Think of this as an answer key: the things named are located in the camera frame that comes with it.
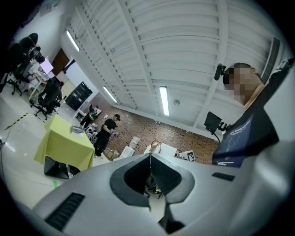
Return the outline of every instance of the white floor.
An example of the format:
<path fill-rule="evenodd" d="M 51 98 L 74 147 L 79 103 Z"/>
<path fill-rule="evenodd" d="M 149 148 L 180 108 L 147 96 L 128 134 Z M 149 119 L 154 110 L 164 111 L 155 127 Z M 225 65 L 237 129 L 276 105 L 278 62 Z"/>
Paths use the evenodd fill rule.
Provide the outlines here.
<path fill-rule="evenodd" d="M 0 94 L 0 138 L 6 139 L 2 148 L 4 178 L 12 197 L 33 208 L 54 190 L 54 181 L 57 186 L 64 181 L 45 176 L 44 166 L 34 161 L 37 147 L 45 134 L 45 117 L 41 113 L 38 114 L 40 119 L 34 116 L 36 108 L 30 107 L 28 95 L 23 94 L 21 97 L 16 92 L 12 96 L 11 92 L 12 87 L 8 84 Z M 4 130 L 27 112 L 27 116 Z M 58 114 L 73 125 L 79 125 L 76 118 L 71 119 L 74 111 L 66 104 L 58 110 Z M 93 164 L 96 166 L 108 162 L 103 156 L 103 159 L 94 159 Z"/>

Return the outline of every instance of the ceiling light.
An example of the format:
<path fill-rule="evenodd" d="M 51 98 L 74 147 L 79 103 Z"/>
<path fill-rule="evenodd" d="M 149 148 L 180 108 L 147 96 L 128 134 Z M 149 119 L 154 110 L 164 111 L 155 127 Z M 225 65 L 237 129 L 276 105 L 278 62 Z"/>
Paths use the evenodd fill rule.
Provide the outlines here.
<path fill-rule="evenodd" d="M 80 51 L 80 48 L 78 47 L 78 45 L 75 43 L 74 39 L 72 38 L 71 34 L 69 33 L 69 31 L 66 32 L 66 34 L 68 35 L 70 41 L 72 42 L 72 44 L 74 44 L 75 48 L 77 49 L 77 51 Z"/>
<path fill-rule="evenodd" d="M 169 109 L 168 109 L 168 96 L 167 96 L 167 87 L 161 86 L 160 93 L 162 98 L 163 110 L 166 116 L 169 116 Z"/>
<path fill-rule="evenodd" d="M 107 94 L 109 94 L 110 97 L 114 100 L 114 102 L 117 103 L 117 100 L 111 95 L 111 93 L 109 92 L 109 90 L 107 90 L 107 88 L 105 86 L 103 86 L 103 88 L 107 92 Z"/>

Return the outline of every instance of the smoke detector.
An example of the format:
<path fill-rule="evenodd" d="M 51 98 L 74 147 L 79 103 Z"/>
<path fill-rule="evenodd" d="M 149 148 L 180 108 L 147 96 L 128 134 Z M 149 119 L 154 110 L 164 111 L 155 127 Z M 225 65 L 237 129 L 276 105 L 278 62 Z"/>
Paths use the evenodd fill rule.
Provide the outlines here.
<path fill-rule="evenodd" d="M 175 99 L 175 100 L 173 101 L 173 104 L 176 105 L 176 106 L 178 106 L 178 105 L 180 104 L 180 101 L 177 100 L 177 99 Z"/>

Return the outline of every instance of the black cabinet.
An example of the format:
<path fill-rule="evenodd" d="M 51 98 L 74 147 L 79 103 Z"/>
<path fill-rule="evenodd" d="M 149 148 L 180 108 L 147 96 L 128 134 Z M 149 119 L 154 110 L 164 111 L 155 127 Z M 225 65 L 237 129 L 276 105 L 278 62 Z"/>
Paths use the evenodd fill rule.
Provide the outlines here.
<path fill-rule="evenodd" d="M 75 111 L 82 105 L 82 103 L 92 94 L 90 88 L 84 82 L 69 95 L 65 102 Z"/>

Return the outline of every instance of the yellow tablecloth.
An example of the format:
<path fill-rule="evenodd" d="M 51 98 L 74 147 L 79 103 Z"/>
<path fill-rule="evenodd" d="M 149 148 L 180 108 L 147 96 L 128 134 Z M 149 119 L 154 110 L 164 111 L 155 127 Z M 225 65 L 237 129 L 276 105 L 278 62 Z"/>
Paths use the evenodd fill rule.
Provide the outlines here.
<path fill-rule="evenodd" d="M 80 171 L 92 167 L 94 147 L 83 133 L 83 137 L 71 133 L 71 124 L 59 115 L 53 116 L 45 125 L 47 130 L 34 160 L 45 163 L 45 156 L 66 163 Z"/>

